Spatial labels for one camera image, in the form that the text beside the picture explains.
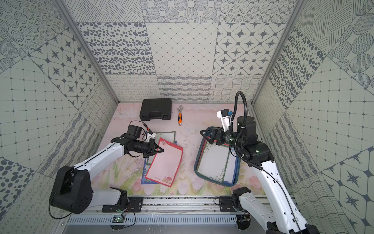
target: patterned wallpaper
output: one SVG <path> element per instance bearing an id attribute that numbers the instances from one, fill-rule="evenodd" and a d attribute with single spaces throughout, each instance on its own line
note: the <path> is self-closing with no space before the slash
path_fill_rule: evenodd
<path id="1" fill-rule="evenodd" d="M 288 191 L 321 233 L 374 231 L 373 15 L 372 0 L 307 0 L 255 103 Z"/>
<path id="2" fill-rule="evenodd" d="M 0 233 L 49 233 L 57 170 L 96 152 L 117 104 L 50 0 L 0 6 Z"/>
<path id="3" fill-rule="evenodd" d="M 296 2 L 65 0 L 122 102 L 233 102 L 239 89 L 250 100 Z"/>

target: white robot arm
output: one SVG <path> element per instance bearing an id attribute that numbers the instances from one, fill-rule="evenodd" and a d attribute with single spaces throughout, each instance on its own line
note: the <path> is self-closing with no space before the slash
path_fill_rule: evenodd
<path id="1" fill-rule="evenodd" d="M 142 127 L 129 125 L 127 133 L 112 139 L 111 143 L 95 155 L 72 167 L 61 167 L 56 175 L 49 204 L 74 214 L 80 214 L 92 206 L 111 206 L 113 211 L 125 210 L 125 190 L 110 188 L 93 191 L 91 180 L 122 155 L 132 156 L 130 151 L 143 153 L 143 158 L 164 152 L 155 143 L 156 135 L 146 128 L 147 131 Z M 138 140 L 142 130 L 146 134 L 144 141 Z"/>
<path id="2" fill-rule="evenodd" d="M 233 132 L 233 120 L 237 109 L 237 99 L 241 96 L 244 104 L 244 116 L 237 118 L 237 130 Z M 313 225 L 308 225 L 292 201 L 279 175 L 274 157 L 268 146 L 260 141 L 256 134 L 256 123 L 247 116 L 248 107 L 244 94 L 238 91 L 235 96 L 234 111 L 228 109 L 217 112 L 223 127 L 209 128 L 200 131 L 208 143 L 228 144 L 235 150 L 235 157 L 240 157 L 252 167 L 268 197 L 272 210 L 259 202 L 247 187 L 233 191 L 234 208 L 246 210 L 264 228 L 267 234 L 318 234 Z"/>

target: dotted pattern tile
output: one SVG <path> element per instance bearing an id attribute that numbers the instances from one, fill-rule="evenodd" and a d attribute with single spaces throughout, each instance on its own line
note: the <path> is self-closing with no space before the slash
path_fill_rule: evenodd
<path id="1" fill-rule="evenodd" d="M 48 213 L 50 192 L 54 179 L 35 172 L 30 182 L 23 188 L 22 194 L 10 207 L 6 216 L 0 221 L 2 233 L 50 233 L 55 219 Z M 60 209 L 50 207 L 51 214 L 62 217 L 68 213 L 59 212 Z"/>
<path id="2" fill-rule="evenodd" d="M 30 58 L 77 109 L 99 79 L 69 29 L 37 48 Z"/>
<path id="3" fill-rule="evenodd" d="M 296 0 L 222 0 L 220 22 L 287 23 Z"/>
<path id="4" fill-rule="evenodd" d="M 141 0 L 145 22 L 218 23 L 221 0 Z"/>
<path id="5" fill-rule="evenodd" d="M 23 167 L 19 164 L 0 158 L 0 223 L 13 205 L 19 198 L 22 190 L 27 186 L 34 171 Z"/>
<path id="6" fill-rule="evenodd" d="M 293 29 L 269 76 L 286 109 L 325 57 L 326 55 L 307 37 L 296 28 Z"/>
<path id="7" fill-rule="evenodd" d="M 27 54 L 68 27 L 50 0 L 1 0 L 0 6 L 1 26 Z"/>
<path id="8" fill-rule="evenodd" d="M 215 75 L 263 75 L 285 24 L 218 24 Z"/>
<path id="9" fill-rule="evenodd" d="M 36 170 L 78 110 L 29 57 L 0 82 L 1 156 Z"/>
<path id="10" fill-rule="evenodd" d="M 259 75 L 213 75 L 209 101 L 234 102 L 237 91 L 242 91 L 249 102 L 261 81 Z"/>
<path id="11" fill-rule="evenodd" d="M 147 23 L 157 75 L 211 75 L 217 24 Z"/>
<path id="12" fill-rule="evenodd" d="M 374 145 L 374 97 L 326 59 L 287 109 L 321 169 Z"/>
<path id="13" fill-rule="evenodd" d="M 153 75 L 153 57 L 144 23 L 79 23 L 105 74 Z"/>

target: grid pattern tile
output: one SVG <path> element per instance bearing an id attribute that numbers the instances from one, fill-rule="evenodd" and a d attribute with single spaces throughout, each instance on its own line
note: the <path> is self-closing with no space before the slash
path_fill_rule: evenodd
<path id="1" fill-rule="evenodd" d="M 288 108 L 320 169 L 374 145 L 374 97 L 327 59 Z"/>
<path id="2" fill-rule="evenodd" d="M 250 101 L 261 78 L 259 75 L 213 75 L 209 101 L 233 102 L 237 91 L 242 91 L 247 101 Z"/>
<path id="3" fill-rule="evenodd" d="M 29 57 L 0 73 L 1 156 L 36 170 L 77 109 Z"/>
<path id="4" fill-rule="evenodd" d="M 217 24 L 146 23 L 157 75 L 211 75 Z"/>

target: pink floral mat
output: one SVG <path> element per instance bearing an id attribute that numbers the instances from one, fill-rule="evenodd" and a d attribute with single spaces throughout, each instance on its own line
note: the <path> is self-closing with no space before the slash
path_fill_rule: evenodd
<path id="1" fill-rule="evenodd" d="M 93 189 L 117 187 L 127 190 L 129 195 L 229 195 L 236 188 L 248 187 L 254 194 L 263 195 L 264 190 L 252 171 L 244 162 L 240 165 L 237 184 L 224 187 L 199 178 L 194 170 L 194 163 L 199 151 L 202 136 L 200 130 L 210 126 L 220 127 L 221 121 L 216 112 L 223 109 L 233 110 L 233 104 L 182 104 L 183 125 L 178 125 L 177 107 L 172 104 L 171 120 L 151 120 L 145 123 L 152 131 L 176 131 L 175 140 L 183 147 L 182 162 L 171 188 L 160 184 L 141 184 L 144 158 L 132 158 L 124 155 L 106 167 L 92 181 Z M 120 103 L 98 150 L 110 143 L 110 140 L 127 132 L 132 120 L 139 120 L 141 103 Z M 236 116 L 243 115 L 243 106 L 238 105 Z"/>

